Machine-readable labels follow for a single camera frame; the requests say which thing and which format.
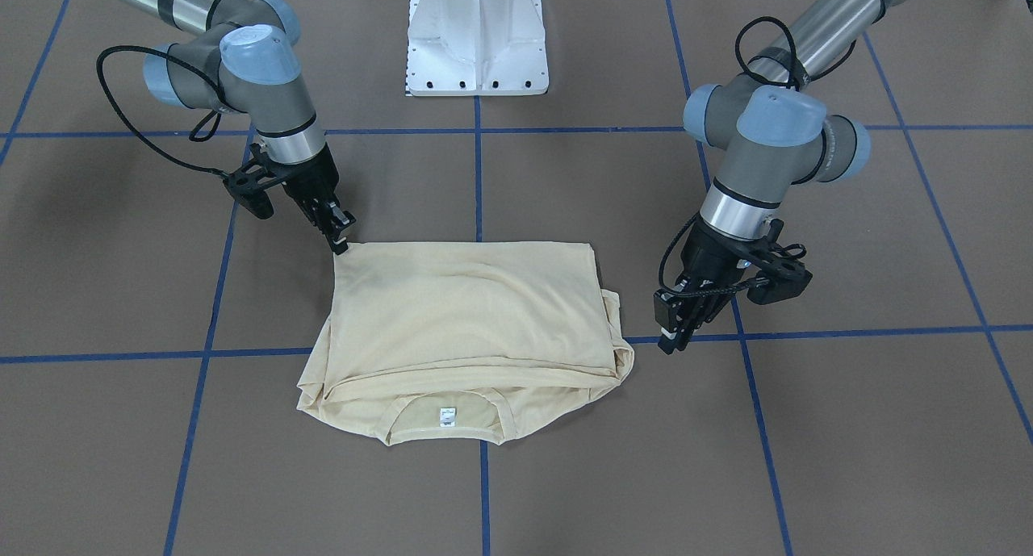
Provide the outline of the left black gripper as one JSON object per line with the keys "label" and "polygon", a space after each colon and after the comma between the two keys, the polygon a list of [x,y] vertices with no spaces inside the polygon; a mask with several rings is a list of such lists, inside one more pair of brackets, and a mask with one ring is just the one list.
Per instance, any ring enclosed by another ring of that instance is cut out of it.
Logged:
{"label": "left black gripper", "polygon": [[[709,226],[701,217],[692,218],[685,245],[681,250],[682,273],[676,279],[676,287],[683,294],[723,289],[739,285],[742,289],[753,289],[763,285],[757,278],[744,282],[744,269],[739,262],[744,259],[739,249],[763,250],[763,238],[739,240],[724,236]],[[666,354],[682,351],[701,325],[715,320],[727,304],[726,295],[685,296],[679,292],[657,289],[654,292],[655,320],[661,329],[658,346]]]}

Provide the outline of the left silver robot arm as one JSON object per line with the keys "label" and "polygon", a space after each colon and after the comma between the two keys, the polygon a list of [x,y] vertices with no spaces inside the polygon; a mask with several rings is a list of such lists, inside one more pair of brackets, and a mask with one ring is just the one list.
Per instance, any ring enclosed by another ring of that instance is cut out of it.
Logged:
{"label": "left silver robot arm", "polygon": [[701,209],[672,240],[682,270],[654,295],[664,353],[686,348],[739,291],[757,305],[796,298],[812,280],[805,247],[782,246],[779,207],[791,186],[852,176],[871,154],[864,126],[805,93],[851,55],[864,32],[906,0],[816,0],[796,22],[758,18],[781,38],[746,59],[725,86],[698,86],[684,129],[726,155]]}

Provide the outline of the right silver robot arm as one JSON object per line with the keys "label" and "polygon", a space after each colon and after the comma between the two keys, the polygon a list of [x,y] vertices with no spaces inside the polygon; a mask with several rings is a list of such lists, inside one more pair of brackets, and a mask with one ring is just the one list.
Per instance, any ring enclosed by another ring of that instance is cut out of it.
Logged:
{"label": "right silver robot arm", "polygon": [[239,169],[207,167],[256,218],[273,216],[269,189],[281,186],[328,248],[348,248],[354,217],[341,206],[339,174],[295,55],[298,16],[283,0],[121,0],[192,35],[185,44],[144,50],[145,85],[160,102],[249,117],[256,131]]}

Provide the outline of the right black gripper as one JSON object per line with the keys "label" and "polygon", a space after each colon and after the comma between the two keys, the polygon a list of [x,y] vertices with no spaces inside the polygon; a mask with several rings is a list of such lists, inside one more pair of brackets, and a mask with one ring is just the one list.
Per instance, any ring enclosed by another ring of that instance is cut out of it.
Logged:
{"label": "right black gripper", "polygon": [[286,171],[286,192],[313,226],[320,226],[335,255],[348,249],[347,228],[356,221],[336,195],[339,173],[328,144],[312,158],[295,164],[280,164]]}

